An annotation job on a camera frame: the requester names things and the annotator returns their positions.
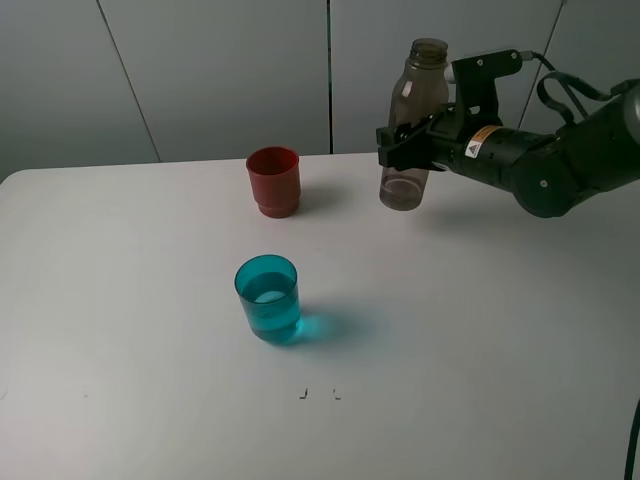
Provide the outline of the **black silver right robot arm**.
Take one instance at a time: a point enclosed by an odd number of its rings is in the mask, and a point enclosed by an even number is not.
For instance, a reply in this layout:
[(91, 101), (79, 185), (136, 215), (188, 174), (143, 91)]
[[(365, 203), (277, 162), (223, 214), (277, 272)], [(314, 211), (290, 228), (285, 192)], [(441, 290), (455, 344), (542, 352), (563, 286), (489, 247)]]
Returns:
[(511, 193), (536, 217), (561, 217), (639, 178), (638, 80), (608, 93), (575, 77), (568, 81), (605, 105), (555, 134), (537, 134), (502, 126), (495, 116), (463, 115), (449, 103), (416, 126), (378, 129), (379, 163), (399, 171), (450, 171)]

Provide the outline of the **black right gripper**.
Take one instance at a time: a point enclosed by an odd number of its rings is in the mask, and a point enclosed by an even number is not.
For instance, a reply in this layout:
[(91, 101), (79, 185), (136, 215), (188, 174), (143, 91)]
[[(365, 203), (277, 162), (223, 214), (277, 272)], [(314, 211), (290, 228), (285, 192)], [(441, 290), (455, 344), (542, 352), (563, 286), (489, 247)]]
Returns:
[(417, 124), (376, 129), (378, 162), (392, 169), (451, 172), (494, 186), (514, 188), (520, 132), (497, 120), (462, 123), (446, 107)]

